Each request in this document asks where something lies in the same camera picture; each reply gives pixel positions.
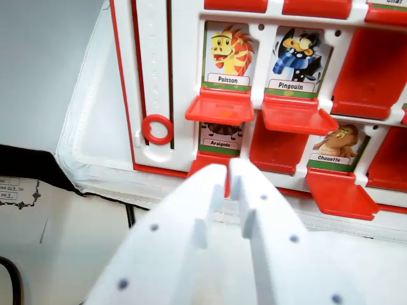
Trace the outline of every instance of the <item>cartoon penguin character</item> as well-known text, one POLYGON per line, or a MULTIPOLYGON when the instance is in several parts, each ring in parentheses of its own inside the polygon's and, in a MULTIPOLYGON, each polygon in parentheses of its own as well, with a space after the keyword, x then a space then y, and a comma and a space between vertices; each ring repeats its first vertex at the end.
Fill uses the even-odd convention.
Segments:
POLYGON ((282 39, 273 72, 282 74, 286 70, 284 74, 291 81, 303 82, 305 78, 315 81, 315 72, 322 68, 321 56, 315 54, 321 45, 319 34, 302 33, 297 41, 293 39, 294 32, 294 28, 289 30, 282 39))

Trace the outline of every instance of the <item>name label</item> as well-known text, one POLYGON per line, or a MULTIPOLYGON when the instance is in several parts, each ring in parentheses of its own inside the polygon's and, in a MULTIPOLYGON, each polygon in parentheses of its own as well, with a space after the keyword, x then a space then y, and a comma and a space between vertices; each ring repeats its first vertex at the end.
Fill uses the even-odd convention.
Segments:
POLYGON ((250 78, 248 76, 208 73, 208 81, 210 81, 211 83, 249 86, 250 78))
POLYGON ((223 147, 223 148, 229 148, 229 149, 239 149, 239 144, 236 142, 225 142, 225 141, 219 141, 219 140, 204 139, 203 144, 208 145, 208 146, 216 146, 216 147, 223 147))
POLYGON ((330 162, 330 163, 336 163, 336 164, 349 164, 350 163, 349 158, 327 156, 325 154, 311 154, 310 160, 330 162))
POLYGON ((291 90, 300 92, 313 92, 313 83, 299 83, 297 81, 283 81, 281 79, 271 79, 268 87, 271 89, 291 90))
POLYGON ((407 8, 407 1, 405 0, 369 0, 368 3, 384 4, 384 5, 394 5, 407 8))

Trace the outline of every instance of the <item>cartoon owl character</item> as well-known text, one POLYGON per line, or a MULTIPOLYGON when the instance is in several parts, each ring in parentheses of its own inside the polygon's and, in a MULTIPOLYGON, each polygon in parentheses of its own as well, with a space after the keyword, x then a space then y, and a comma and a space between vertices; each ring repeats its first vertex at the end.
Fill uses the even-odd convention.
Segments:
POLYGON ((335 157, 356 157, 352 146, 357 144, 358 131, 355 125, 342 125, 325 137, 322 142, 314 145, 314 151, 318 149, 320 154, 335 157))

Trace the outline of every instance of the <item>green label strip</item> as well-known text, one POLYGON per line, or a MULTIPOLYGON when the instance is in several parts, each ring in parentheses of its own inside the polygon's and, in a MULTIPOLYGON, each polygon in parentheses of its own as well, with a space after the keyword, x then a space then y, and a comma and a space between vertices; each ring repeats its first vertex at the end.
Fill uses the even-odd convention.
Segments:
POLYGON ((407 8, 403 8, 402 6, 393 6, 393 5, 386 5, 386 4, 373 3, 373 7, 374 8, 384 8, 386 10, 407 11, 407 8))

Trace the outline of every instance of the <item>black cable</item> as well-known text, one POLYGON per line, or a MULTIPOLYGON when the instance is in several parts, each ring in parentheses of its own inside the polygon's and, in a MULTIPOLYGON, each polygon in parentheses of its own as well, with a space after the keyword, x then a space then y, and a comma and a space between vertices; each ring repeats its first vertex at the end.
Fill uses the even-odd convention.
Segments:
POLYGON ((10 275, 11 285, 13 287, 13 305, 23 305, 23 281, 16 265, 10 260, 0 256, 0 264, 3 265, 10 275))

